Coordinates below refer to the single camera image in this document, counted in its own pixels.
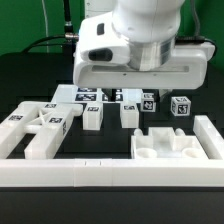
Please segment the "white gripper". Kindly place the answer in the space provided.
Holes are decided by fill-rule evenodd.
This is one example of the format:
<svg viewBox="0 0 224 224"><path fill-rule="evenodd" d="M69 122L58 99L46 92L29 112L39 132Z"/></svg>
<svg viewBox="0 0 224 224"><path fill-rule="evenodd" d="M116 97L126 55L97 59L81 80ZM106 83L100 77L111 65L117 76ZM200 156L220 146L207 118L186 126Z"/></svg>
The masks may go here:
<svg viewBox="0 0 224 224"><path fill-rule="evenodd" d="M115 90L160 89L163 100L172 89L197 89L205 80L207 62L213 57L211 43L177 45L171 58L150 71L136 71L126 65L88 62L76 51L73 83L79 87L102 88L109 100L115 99Z"/></svg>

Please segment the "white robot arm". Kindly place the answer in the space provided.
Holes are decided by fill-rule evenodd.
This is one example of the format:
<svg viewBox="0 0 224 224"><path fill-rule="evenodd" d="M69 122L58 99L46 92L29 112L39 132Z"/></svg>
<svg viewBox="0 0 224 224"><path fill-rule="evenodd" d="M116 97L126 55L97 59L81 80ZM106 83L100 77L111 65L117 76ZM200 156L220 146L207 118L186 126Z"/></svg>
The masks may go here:
<svg viewBox="0 0 224 224"><path fill-rule="evenodd" d="M110 89L197 89L215 46L176 42L185 0L117 0L113 11L82 21L73 83Z"/></svg>

